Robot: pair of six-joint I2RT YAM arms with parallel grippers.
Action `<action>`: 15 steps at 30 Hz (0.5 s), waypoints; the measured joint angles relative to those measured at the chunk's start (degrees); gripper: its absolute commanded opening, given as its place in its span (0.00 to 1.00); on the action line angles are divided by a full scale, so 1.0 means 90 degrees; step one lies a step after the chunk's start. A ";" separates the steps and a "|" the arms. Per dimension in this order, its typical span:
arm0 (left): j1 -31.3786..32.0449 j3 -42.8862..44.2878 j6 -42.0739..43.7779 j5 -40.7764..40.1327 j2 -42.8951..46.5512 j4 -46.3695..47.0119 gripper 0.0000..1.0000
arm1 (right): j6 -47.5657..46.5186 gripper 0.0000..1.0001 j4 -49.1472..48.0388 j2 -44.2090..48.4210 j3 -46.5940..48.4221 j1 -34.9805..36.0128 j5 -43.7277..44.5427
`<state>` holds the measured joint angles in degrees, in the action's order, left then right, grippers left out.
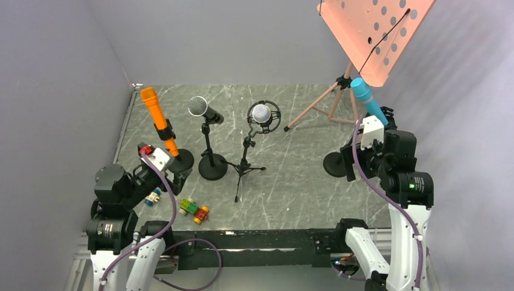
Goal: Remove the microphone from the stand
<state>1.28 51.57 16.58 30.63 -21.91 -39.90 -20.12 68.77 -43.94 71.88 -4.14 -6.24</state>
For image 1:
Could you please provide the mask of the black round base stand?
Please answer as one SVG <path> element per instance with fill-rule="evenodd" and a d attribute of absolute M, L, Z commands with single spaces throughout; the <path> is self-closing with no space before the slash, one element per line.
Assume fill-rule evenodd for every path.
<path fill-rule="evenodd" d="M 210 144 L 210 126 L 204 122 L 201 126 L 201 132 L 205 138 L 206 149 L 201 154 L 201 160 L 198 164 L 198 172 L 202 178 L 208 181 L 217 181 L 225 176 L 228 170 L 228 164 L 222 155 L 213 152 Z"/>

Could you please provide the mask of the silver mesh black microphone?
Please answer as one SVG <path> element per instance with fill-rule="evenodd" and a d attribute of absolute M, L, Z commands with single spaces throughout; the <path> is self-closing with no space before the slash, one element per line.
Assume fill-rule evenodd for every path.
<path fill-rule="evenodd" d="M 202 96 L 194 96 L 190 99 L 188 112 L 192 116 L 203 117 L 207 124 L 222 124 L 224 117 L 211 108 L 207 100 Z"/>

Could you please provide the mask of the white condenser microphone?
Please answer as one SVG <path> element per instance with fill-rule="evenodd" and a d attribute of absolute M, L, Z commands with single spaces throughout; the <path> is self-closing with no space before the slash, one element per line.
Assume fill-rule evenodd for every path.
<path fill-rule="evenodd" d="M 272 113 L 267 105 L 257 104 L 252 108 L 251 117 L 258 124 L 265 124 L 272 117 Z"/>

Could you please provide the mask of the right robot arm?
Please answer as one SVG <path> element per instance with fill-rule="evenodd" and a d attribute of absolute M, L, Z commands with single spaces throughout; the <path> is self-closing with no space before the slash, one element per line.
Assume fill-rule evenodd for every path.
<path fill-rule="evenodd" d="M 415 170 L 416 137 L 402 130 L 357 130 L 337 153 L 348 181 L 362 180 L 388 203 L 391 255 L 387 263 L 372 241 L 371 231 L 350 222 L 334 236 L 342 252 L 352 251 L 366 290 L 429 290 L 427 226 L 434 205 L 434 183 Z"/>

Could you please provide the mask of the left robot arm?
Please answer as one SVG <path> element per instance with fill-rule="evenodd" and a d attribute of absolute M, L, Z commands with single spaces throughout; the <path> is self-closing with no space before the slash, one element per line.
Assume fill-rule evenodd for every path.
<path fill-rule="evenodd" d="M 151 221 L 135 244 L 138 215 L 134 208 L 156 189 L 171 197 L 180 194 L 194 157 L 186 149 L 178 149 L 173 157 L 143 142 L 137 149 L 141 163 L 132 172 L 110 164 L 95 175 L 96 198 L 86 228 L 94 290 L 147 290 L 158 256 L 169 253 L 175 243 L 170 220 Z"/>

